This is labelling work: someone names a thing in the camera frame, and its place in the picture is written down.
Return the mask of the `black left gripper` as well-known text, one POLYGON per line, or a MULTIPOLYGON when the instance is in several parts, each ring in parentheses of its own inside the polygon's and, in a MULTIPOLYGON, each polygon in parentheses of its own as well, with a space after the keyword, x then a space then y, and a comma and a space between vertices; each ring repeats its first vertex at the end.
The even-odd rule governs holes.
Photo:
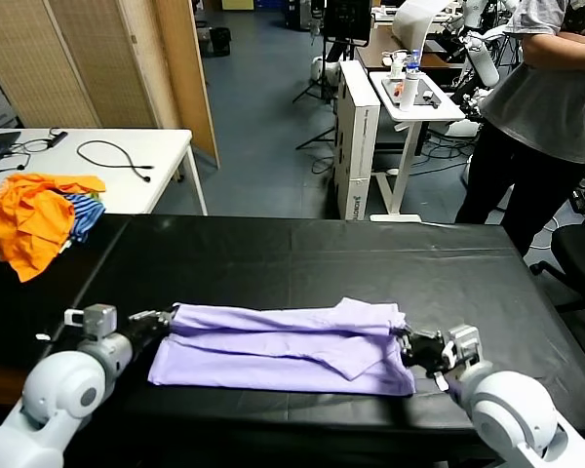
POLYGON ((149 343, 165 336, 170 331, 178 306, 163 309, 143 310, 128 317, 124 327, 124 337, 128 339, 133 351, 142 351, 149 343))

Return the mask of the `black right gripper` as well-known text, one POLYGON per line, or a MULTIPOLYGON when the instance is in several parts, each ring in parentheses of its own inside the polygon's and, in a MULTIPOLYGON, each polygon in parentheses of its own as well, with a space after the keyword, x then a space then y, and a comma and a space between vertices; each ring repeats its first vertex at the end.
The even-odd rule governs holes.
POLYGON ((441 331, 417 330, 409 325, 395 328, 394 335, 399 339, 400 354, 406 368, 421 367, 427 373, 445 369, 442 352, 445 339, 441 331))

